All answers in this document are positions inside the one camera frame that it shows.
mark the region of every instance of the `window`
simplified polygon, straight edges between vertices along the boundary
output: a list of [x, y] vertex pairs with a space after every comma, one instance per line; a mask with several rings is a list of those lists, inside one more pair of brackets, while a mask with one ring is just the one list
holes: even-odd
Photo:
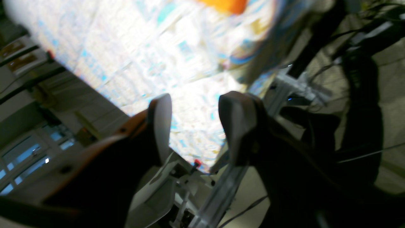
[[51, 127], [49, 125], [45, 125], [42, 128], [55, 142], [64, 137], [63, 133], [59, 131], [58, 127]]
[[66, 140], [65, 142], [61, 143], [59, 146], [62, 150], [66, 150], [67, 148], [73, 146], [75, 144], [74, 139]]
[[12, 170], [31, 155], [35, 155], [40, 149], [39, 143], [30, 136], [9, 150], [2, 158], [7, 164], [8, 170]]
[[13, 186], [11, 184], [7, 185], [3, 190], [0, 191], [0, 196], [7, 195], [9, 192], [13, 190]]
[[0, 171], [0, 179], [3, 178], [6, 175], [6, 171], [5, 170], [1, 170]]
[[36, 163], [34, 163], [32, 166], [30, 166], [28, 169], [24, 170], [20, 175], [18, 175], [14, 181], [18, 185], [20, 184], [26, 177], [28, 177], [31, 173], [33, 173], [35, 170], [39, 169], [41, 166], [43, 166], [45, 163], [49, 162], [49, 157], [45, 156], [39, 159]]

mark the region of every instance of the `black cable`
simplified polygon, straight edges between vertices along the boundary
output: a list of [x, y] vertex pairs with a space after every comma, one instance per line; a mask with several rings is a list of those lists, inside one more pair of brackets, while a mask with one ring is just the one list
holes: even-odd
[[354, 158], [350, 158], [350, 159], [338, 161], [337, 163], [344, 163], [344, 162], [348, 162], [348, 161], [354, 161], [354, 160], [357, 160], [357, 159], [360, 159], [360, 158], [364, 158], [364, 157], [368, 157], [368, 156], [371, 156], [371, 155], [374, 155], [374, 154], [382, 153], [382, 152], [384, 152], [384, 151], [386, 151], [386, 150], [390, 150], [390, 149], [393, 149], [393, 148], [396, 148], [396, 147], [400, 147], [400, 146], [403, 146], [403, 145], [405, 145], [405, 142], [400, 143], [400, 144], [397, 144], [397, 145], [395, 145], [395, 146], [390, 146], [390, 147], [384, 148], [384, 149], [382, 149], [382, 150], [380, 150], [380, 151], [376, 151], [376, 152], [372, 152], [372, 153], [369, 153], [369, 154], [361, 155], [361, 156], [358, 156], [358, 157], [354, 157]]
[[4, 97], [2, 97], [0, 99], [0, 105], [2, 105], [7, 100], [11, 99], [13, 96], [19, 94], [20, 92], [22, 92], [22, 91], [24, 91], [26, 89], [32, 88], [33, 86], [37, 85], [38, 83], [40, 83], [42, 81], [45, 81], [46, 79], [51, 78], [51, 77], [53, 77], [53, 76], [55, 76], [55, 75], [57, 75], [59, 73], [62, 73], [64, 71], [66, 71], [65, 68], [59, 67], [59, 68], [56, 68], [56, 69], [54, 69], [54, 70], [52, 70], [52, 71], [50, 71], [50, 72], [48, 72], [48, 73], [46, 73], [46, 74], [44, 74], [44, 75], [42, 75], [40, 77], [37, 77], [37, 78], [34, 78], [34, 79], [30, 80], [30, 81], [25, 82], [23, 86], [18, 87], [17, 89], [11, 91], [10, 93], [8, 93]]
[[9, 62], [11, 62], [11, 61], [13, 61], [13, 60], [15, 60], [17, 58], [20, 58], [21, 56], [23, 56], [25, 54], [30, 53], [30, 52], [38, 49], [38, 48], [39, 48], [39, 46], [35, 45], [35, 46], [29, 47], [29, 48], [27, 48], [25, 50], [22, 50], [22, 51], [18, 52], [17, 54], [15, 54], [15, 55], [13, 55], [13, 56], [11, 56], [9, 58], [6, 58], [2, 62], [0, 62], [0, 67], [6, 65], [7, 63], [9, 63]]
[[221, 226], [219, 226], [218, 228], [224, 228], [226, 225], [228, 225], [230, 222], [232, 222], [234, 219], [242, 216], [244, 213], [246, 213], [248, 210], [256, 207], [257, 205], [259, 205], [259, 203], [261, 203], [263, 200], [265, 200], [268, 196], [263, 196], [262, 198], [256, 200], [254, 203], [252, 203], [250, 206], [248, 206], [245, 210], [243, 210], [242, 212], [240, 212], [239, 214], [237, 214], [236, 216], [232, 217], [231, 219], [229, 219], [228, 221], [224, 222]]
[[328, 43], [331, 43], [331, 42], [335, 41], [337, 38], [339, 38], [341, 36], [344, 36], [344, 35], [347, 35], [347, 34], [350, 34], [350, 33], [353, 33], [353, 32], [357, 32], [357, 31], [359, 31], [359, 29], [349, 30], [347, 32], [342, 32], [342, 33], [333, 35], [333, 36], [330, 37]]

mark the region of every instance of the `window frame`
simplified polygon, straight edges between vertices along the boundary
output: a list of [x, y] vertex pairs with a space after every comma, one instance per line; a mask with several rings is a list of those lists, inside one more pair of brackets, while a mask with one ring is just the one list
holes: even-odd
[[[54, 157], [56, 157], [58, 154], [65, 153], [68, 150], [82, 150], [83, 147], [80, 145], [78, 141], [76, 141], [72, 146], [67, 148], [66, 150], [62, 150], [60, 145], [65, 142], [66, 140], [69, 140], [73, 137], [72, 135], [65, 135], [62, 138], [60, 138], [57, 141], [54, 141], [51, 136], [43, 129], [47, 123], [44, 121], [38, 125], [36, 125], [33, 129], [23, 133], [21, 136], [17, 137], [10, 143], [8, 143], [4, 148], [0, 149], [0, 166], [4, 167], [4, 170], [6, 171], [6, 175], [0, 179], [0, 190], [4, 189], [7, 185], [11, 184], [13, 189], [15, 189], [18, 185], [15, 182], [15, 179], [22, 174], [25, 170], [27, 170], [29, 167], [34, 165], [36, 162], [41, 160], [43, 157], [49, 157], [50, 160], [52, 160]], [[40, 144], [41, 149], [38, 150], [38, 153], [34, 156], [31, 157], [30, 159], [25, 159], [21, 163], [19, 163], [17, 166], [15, 166], [12, 170], [9, 170], [7, 168], [7, 164], [3, 159], [3, 155], [5, 155], [7, 152], [9, 152], [11, 149], [13, 149], [15, 146], [20, 144], [22, 141], [24, 141], [28, 137], [34, 137], [36, 142]]]

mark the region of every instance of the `wall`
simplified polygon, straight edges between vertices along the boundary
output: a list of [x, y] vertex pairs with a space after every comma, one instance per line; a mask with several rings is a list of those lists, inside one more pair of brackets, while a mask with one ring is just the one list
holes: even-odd
[[37, 111], [35, 103], [16, 111], [0, 122], [0, 149], [43, 121], [44, 118]]
[[50, 110], [72, 132], [77, 133], [83, 127], [75, 111], [79, 111], [104, 137], [111, 135], [129, 119], [120, 109], [68, 71], [45, 81], [45, 86], [58, 101]]
[[[3, 91], [10, 83], [15, 80], [15, 77], [11, 74], [8, 68], [0, 67], [0, 92]], [[19, 82], [13, 83], [7, 90], [0, 93], [0, 98], [4, 97], [9, 92], [20, 87]], [[23, 91], [13, 98], [9, 99], [0, 106], [0, 122], [9, 117], [11, 114], [15, 113], [19, 109], [25, 107], [26, 105], [32, 103], [34, 100], [28, 94], [27, 91]]]

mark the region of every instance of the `table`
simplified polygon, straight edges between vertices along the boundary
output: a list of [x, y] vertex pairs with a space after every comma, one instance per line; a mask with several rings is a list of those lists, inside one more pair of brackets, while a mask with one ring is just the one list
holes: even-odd
[[[219, 96], [247, 91], [239, 82], [269, 35], [274, 43], [269, 64], [279, 65], [299, 31], [294, 23], [314, 1], [250, 0], [241, 15], [219, 13], [195, 0], [4, 4], [33, 40], [127, 115], [169, 93], [170, 147], [190, 163], [200, 160], [200, 170], [210, 173], [225, 143]], [[248, 92], [265, 91], [271, 73]]]

